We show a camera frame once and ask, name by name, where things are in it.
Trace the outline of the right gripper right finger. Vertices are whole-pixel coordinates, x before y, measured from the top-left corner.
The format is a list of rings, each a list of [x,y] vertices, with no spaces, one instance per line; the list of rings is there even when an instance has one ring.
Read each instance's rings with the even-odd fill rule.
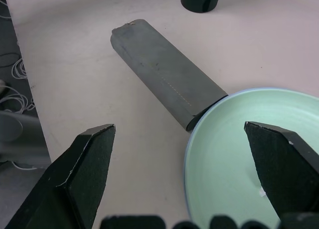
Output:
[[[319,213],[319,154],[296,132],[244,125],[261,186],[277,215]]]

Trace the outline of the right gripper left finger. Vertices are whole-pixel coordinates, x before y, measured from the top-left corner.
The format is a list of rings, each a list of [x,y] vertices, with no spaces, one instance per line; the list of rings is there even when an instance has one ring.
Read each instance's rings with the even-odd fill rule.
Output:
[[[108,175],[116,128],[79,134],[44,172],[4,229],[92,229]]]

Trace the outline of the grey glasses case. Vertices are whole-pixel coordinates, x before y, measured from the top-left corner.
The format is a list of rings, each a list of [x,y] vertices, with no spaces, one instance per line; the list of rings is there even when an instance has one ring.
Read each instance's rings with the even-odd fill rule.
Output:
[[[144,19],[112,30],[115,52],[186,130],[227,93]]]

